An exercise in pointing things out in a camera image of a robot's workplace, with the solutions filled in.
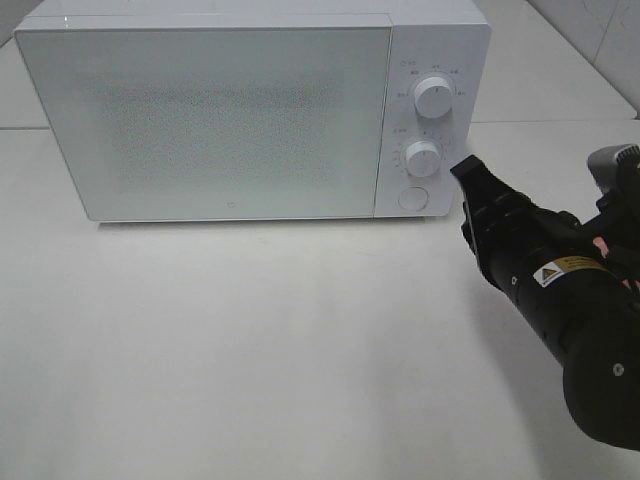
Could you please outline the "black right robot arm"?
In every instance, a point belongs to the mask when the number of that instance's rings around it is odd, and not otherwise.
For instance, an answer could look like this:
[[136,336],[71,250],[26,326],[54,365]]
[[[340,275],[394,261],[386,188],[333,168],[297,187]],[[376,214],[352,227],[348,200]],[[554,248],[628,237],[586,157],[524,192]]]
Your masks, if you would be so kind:
[[639,148],[593,152],[601,191],[587,222],[537,206],[476,156],[452,169],[462,234],[484,278],[503,292],[562,368],[568,411],[587,436],[639,446]]

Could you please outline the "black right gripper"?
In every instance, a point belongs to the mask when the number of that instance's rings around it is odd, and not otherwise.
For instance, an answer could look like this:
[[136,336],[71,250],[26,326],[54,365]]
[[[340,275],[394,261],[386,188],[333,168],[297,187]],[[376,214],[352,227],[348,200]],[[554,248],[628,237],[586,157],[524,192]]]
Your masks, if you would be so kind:
[[582,323],[615,279],[566,216],[537,207],[475,155],[451,173],[464,197],[463,237],[489,283],[535,330]]

